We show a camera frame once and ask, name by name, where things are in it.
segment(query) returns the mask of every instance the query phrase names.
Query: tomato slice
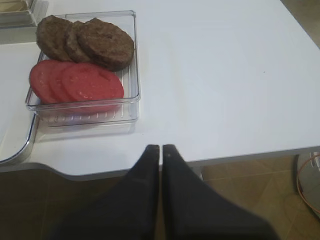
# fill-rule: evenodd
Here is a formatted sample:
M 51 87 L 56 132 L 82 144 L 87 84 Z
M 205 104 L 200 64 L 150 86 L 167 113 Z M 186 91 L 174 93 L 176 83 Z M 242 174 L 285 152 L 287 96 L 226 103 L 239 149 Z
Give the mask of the tomato slice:
M 37 63 L 30 72 L 30 86 L 41 101 L 45 104 L 55 104 L 58 102 L 49 87 L 49 79 L 55 66 L 59 64 L 56 60 L 43 60 Z
M 66 69 L 74 66 L 73 62 L 60 62 L 53 68 L 52 75 L 49 80 L 50 89 L 57 100 L 62 103 L 72 102 L 73 100 L 62 87 L 62 77 Z
M 77 102 L 118 99 L 124 97 L 119 78 L 111 71 L 91 63 L 78 63 L 62 74 L 62 88 Z M 95 106 L 79 109 L 79 112 L 107 112 L 118 105 Z

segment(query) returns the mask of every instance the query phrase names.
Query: white countertop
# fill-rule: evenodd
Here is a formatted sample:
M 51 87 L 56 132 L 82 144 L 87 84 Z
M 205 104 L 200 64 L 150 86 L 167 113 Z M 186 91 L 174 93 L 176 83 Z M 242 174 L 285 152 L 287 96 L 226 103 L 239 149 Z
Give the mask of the white countertop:
M 114 176 L 148 144 L 176 145 L 191 166 L 320 146 L 320 50 L 280 0 L 52 0 L 47 15 L 122 10 L 134 10 L 137 21 L 134 130 L 39 134 L 29 164 Z M 0 71 L 12 68 L 1 52 L 0 62 Z

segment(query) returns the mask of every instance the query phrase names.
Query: hamburger patty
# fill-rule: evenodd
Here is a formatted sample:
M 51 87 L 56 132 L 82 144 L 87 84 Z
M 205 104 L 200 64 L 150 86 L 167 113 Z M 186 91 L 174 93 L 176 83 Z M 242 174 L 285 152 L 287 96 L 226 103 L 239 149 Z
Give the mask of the hamburger patty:
M 50 15 L 42 19 L 36 29 L 36 43 L 50 59 L 71 61 L 64 50 L 65 31 L 72 23 Z
M 94 18 L 77 32 L 83 51 L 97 64 L 116 72 L 129 66 L 135 46 L 131 37 L 112 23 Z
M 64 50 L 69 57 L 76 63 L 91 62 L 90 57 L 82 50 L 77 40 L 77 32 L 84 25 L 81 21 L 76 21 L 70 24 L 64 35 Z

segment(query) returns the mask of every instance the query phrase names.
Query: metal tray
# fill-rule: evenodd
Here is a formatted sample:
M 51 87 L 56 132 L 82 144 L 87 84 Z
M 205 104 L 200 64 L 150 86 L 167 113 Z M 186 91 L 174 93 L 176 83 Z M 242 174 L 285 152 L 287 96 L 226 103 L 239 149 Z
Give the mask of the metal tray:
M 34 114 L 32 117 L 30 128 L 27 132 L 25 143 L 23 144 L 22 148 L 20 148 L 15 154 L 13 154 L 10 157 L 7 157 L 5 159 L 0 158 L 0 167 L 19 164 L 23 162 L 27 157 L 29 157 L 34 146 L 38 124 L 39 124 L 39 119 Z M 6 138 L 4 138 L 0 145 L 0 148 L 3 147 L 3 145 L 5 144 L 11 144 L 11 143 L 12 141 L 10 141 L 10 139 L 6 140 Z
M 24 1 L 3 2 L 0 5 L 21 4 L 15 11 L 0 12 L 0 28 L 16 28 L 16 27 L 34 27 L 37 26 L 47 11 L 48 2 L 43 0 L 34 0 L 32 5 Z

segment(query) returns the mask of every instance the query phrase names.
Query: orange cable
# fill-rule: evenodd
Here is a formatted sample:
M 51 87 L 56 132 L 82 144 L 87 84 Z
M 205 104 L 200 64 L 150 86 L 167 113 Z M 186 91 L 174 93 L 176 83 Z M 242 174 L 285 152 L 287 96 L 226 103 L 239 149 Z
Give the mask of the orange cable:
M 305 198 L 304 194 L 302 193 L 300 187 L 299 187 L 299 183 L 300 183 L 300 173 L 301 171 L 304 169 L 304 167 L 311 162 L 313 159 L 315 159 L 316 157 L 320 157 L 320 154 L 316 154 L 313 157 L 310 157 L 307 161 L 305 161 L 302 166 L 299 168 L 297 174 L 296 174 L 296 188 L 298 189 L 299 195 L 302 198 L 302 200 L 305 202 L 305 204 L 307 204 L 313 211 L 317 212 L 318 214 L 320 214 L 320 209 L 316 209 L 310 202 L 307 201 L 307 199 Z

